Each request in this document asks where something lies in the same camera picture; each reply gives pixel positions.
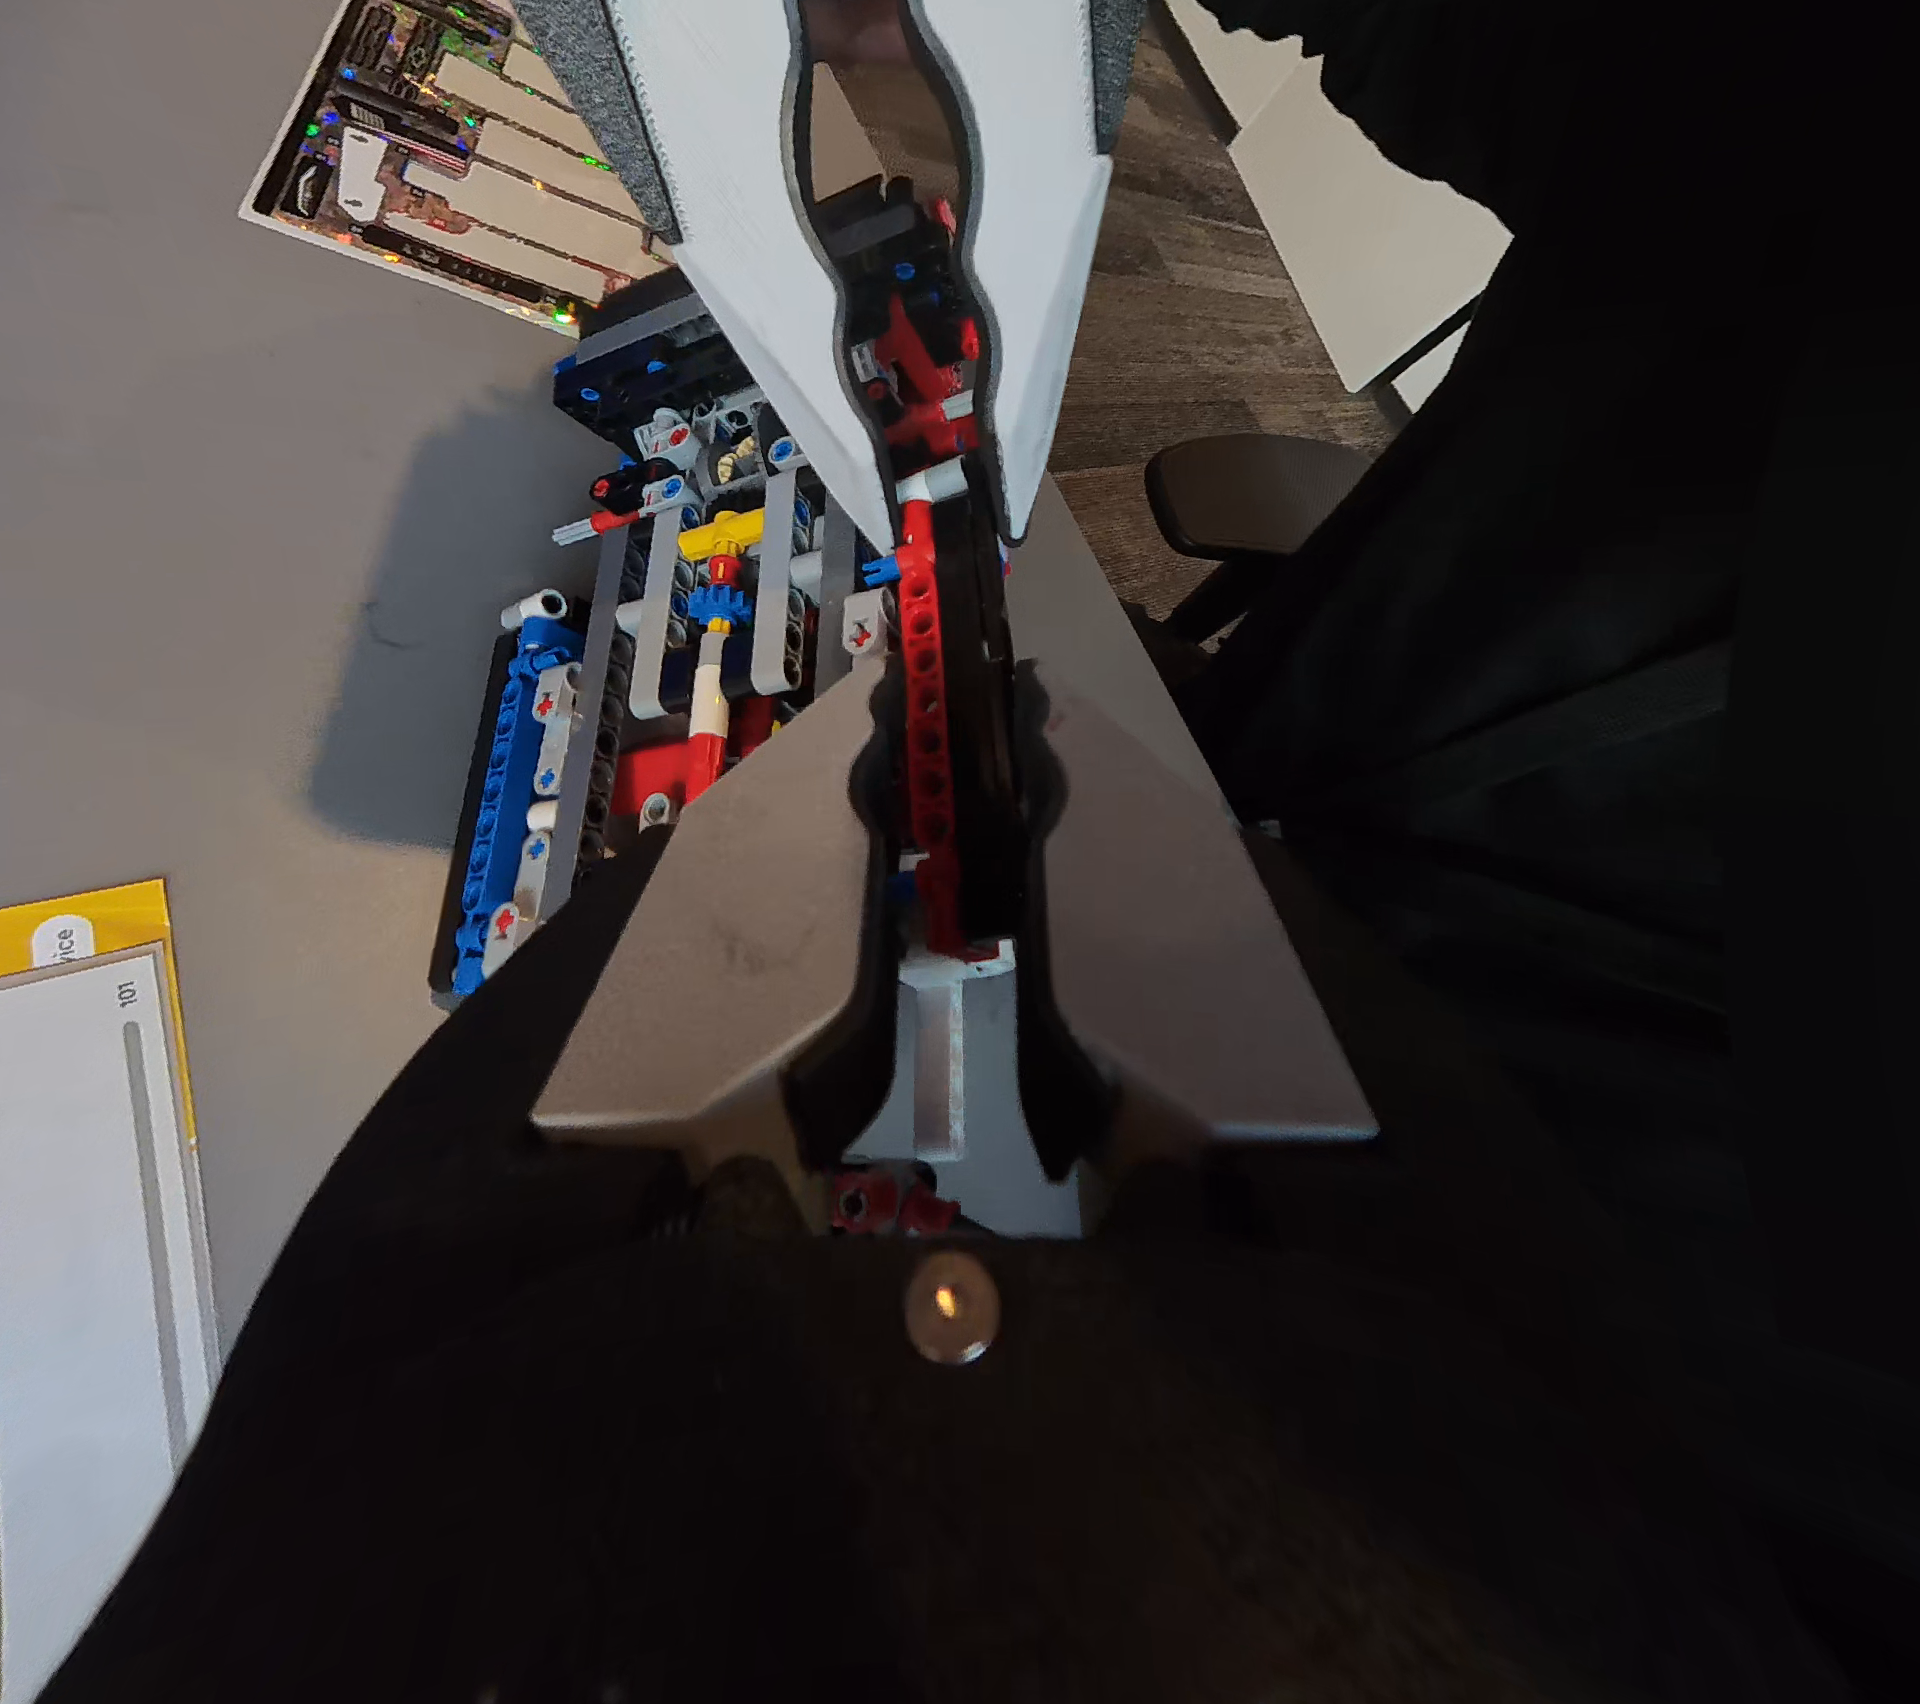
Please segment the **open instruction booklet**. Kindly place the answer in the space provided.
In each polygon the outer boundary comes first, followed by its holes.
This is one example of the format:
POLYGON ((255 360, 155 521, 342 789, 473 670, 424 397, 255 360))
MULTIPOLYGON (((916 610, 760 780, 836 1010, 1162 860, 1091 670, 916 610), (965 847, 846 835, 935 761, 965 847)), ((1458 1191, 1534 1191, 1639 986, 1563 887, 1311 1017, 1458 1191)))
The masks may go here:
POLYGON ((164 882, 0 915, 5 1698, 155 1526, 220 1374, 164 882))

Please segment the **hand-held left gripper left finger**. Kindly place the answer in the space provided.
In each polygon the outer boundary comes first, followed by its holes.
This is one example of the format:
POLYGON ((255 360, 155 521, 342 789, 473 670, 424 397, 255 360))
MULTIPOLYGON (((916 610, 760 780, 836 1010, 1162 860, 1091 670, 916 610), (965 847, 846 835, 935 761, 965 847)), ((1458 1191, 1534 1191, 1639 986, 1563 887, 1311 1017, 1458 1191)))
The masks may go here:
POLYGON ((896 1076, 900 672, 853 666, 663 852, 535 1101, 558 1141, 830 1166, 896 1076))

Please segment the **white panel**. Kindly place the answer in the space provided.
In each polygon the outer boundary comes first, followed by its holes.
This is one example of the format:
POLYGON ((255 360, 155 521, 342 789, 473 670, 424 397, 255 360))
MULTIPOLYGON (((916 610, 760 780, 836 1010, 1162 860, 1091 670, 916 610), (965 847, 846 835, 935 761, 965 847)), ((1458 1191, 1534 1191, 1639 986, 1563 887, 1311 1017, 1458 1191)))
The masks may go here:
POLYGON ((1511 231, 1448 184, 1391 164, 1325 98, 1325 59, 1301 37, 1227 33, 1197 0, 1162 2, 1331 369, 1408 420, 1448 375, 1511 231))

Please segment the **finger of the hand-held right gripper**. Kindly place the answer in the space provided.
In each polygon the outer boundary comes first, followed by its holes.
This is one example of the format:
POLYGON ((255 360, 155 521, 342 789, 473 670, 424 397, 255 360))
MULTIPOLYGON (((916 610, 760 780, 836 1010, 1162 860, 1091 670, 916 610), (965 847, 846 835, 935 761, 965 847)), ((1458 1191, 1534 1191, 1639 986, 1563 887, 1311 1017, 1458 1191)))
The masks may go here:
POLYGON ((1049 465, 1112 185, 1091 116, 1091 0, 904 0, 964 152, 964 277, 979 308, 976 428, 1018 543, 1049 465))
POLYGON ((828 493, 900 540, 896 480, 846 375, 846 288, 807 215, 798 0, 600 0, 675 208, 675 259, 828 493))

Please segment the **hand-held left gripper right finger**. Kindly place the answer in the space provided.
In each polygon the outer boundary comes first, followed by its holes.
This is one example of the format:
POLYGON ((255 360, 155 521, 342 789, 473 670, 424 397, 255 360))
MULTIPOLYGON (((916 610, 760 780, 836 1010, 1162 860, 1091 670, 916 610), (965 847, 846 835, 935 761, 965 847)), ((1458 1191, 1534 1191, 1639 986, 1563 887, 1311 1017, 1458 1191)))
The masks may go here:
POLYGON ((1017 670, 1018 1110, 1037 1166, 1120 1177, 1213 1146, 1379 1130, 1205 771, 1044 658, 1017 670))

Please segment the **person's black clothing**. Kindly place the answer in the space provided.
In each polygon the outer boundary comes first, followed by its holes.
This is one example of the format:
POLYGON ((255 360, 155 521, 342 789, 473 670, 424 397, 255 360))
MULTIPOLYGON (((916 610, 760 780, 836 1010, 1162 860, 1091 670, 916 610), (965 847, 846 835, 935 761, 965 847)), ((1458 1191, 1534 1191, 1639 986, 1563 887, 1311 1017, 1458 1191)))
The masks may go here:
POLYGON ((1189 722, 1616 1219, 1783 1621, 1914 1698, 1914 0, 1197 2, 1511 246, 1189 722))

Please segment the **toy brick race car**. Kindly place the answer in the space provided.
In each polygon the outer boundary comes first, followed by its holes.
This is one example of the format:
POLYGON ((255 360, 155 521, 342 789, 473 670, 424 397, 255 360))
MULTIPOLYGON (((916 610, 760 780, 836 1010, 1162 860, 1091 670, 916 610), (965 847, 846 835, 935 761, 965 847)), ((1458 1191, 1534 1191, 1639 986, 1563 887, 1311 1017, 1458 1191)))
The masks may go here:
POLYGON ((617 292, 555 369, 555 403, 617 446, 593 514, 555 531, 600 543, 597 590, 540 588, 498 610, 426 990, 468 1001, 617 852, 668 830, 853 670, 900 658, 878 808, 900 1054, 892 1101, 830 1171, 830 1225, 1078 1236, 1078 1173, 1044 1173, 1018 1106, 1033 804, 959 223, 904 176, 818 212, 853 300, 853 384, 904 490, 900 543, 828 493, 676 271, 617 292))

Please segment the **holographic sticker sheet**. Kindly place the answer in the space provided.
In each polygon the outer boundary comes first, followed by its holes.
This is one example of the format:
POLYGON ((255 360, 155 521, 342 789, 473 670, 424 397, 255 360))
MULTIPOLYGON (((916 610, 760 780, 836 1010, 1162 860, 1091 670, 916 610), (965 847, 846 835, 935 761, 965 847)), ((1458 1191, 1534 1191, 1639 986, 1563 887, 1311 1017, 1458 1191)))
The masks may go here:
POLYGON ((236 212, 561 336, 675 259, 516 0, 342 0, 236 212))

